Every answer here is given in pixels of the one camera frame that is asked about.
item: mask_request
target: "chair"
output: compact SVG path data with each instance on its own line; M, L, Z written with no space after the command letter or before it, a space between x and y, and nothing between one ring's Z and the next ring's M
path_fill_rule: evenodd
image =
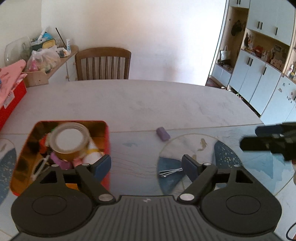
M124 64L124 79L128 79L129 68L131 63L131 52L122 48L115 47L99 47L99 48L90 48L83 51L80 51L75 56L76 68L77 68L77 77L78 80L83 80L83 72L81 60L86 59L86 79L89 80L89 60L92 58L92 79L96 78L96 62L95 58L99 59L99 74L98 77L102 79L102 57L105 57L105 78L108 79L108 57L112 58L111 61L111 79L114 79L114 58L118 57L117 61L117 79L120 79L120 68L121 68L121 58L125 58Z

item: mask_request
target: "pink cloth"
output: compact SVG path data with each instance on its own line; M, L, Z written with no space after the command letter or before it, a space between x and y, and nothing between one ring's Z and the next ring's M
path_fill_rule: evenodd
M3 105L9 92L13 89L18 77L26 66L26 61L19 60L18 62L0 69L0 107Z

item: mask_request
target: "table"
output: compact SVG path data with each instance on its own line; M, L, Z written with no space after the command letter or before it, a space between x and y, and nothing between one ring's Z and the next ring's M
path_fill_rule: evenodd
M17 155L34 124L41 120L104 120L111 131L111 152L117 142L116 132L154 131L160 126L178 132L262 123L236 95L212 87L161 81L88 80L31 87L27 91L0 133L0 138L14 143ZM0 231L10 236L17 233L10 217L14 199L9 193L0 206Z

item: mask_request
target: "black cable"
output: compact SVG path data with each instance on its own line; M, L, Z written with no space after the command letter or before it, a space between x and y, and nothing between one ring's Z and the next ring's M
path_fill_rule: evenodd
M296 225L296 223L294 223L294 224L288 229L288 231L287 231L287 233L286 233L286 238L287 238L288 240L292 240L292 241L295 240L295 239L290 239L290 238L289 238L289 235L288 235L289 232L291 231L291 229L292 229L295 225Z

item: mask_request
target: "sticker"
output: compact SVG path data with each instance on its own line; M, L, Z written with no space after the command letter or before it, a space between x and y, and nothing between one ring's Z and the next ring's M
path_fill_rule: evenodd
M13 101L14 98L15 98L14 93L10 92L3 104L5 109L9 106L9 104Z

